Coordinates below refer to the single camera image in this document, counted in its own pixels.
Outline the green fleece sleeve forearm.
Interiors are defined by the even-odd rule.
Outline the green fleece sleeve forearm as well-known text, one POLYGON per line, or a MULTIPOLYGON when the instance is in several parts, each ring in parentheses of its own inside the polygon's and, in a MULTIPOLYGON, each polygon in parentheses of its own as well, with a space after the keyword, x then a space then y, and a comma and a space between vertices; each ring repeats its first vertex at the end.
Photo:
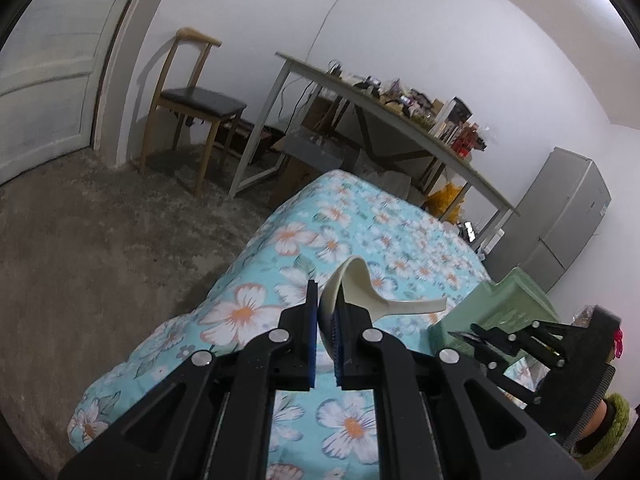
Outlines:
POLYGON ((585 438, 586 444, 576 443, 573 456, 584 471, 595 474, 612 460, 636 421, 636 412, 619 393, 604 399, 606 413, 601 425, 585 438))

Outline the person's right hand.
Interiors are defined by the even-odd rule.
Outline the person's right hand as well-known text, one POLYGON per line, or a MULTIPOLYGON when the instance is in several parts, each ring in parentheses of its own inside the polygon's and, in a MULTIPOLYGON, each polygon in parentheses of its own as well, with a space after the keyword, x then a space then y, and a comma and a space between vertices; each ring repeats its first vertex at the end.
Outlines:
POLYGON ((601 400, 597 409, 591 416, 590 421, 580 433, 579 439, 585 439, 586 437, 589 437, 590 434, 593 434, 595 431, 597 431, 598 428, 602 425, 607 411, 608 406, 606 405, 605 400, 601 400))

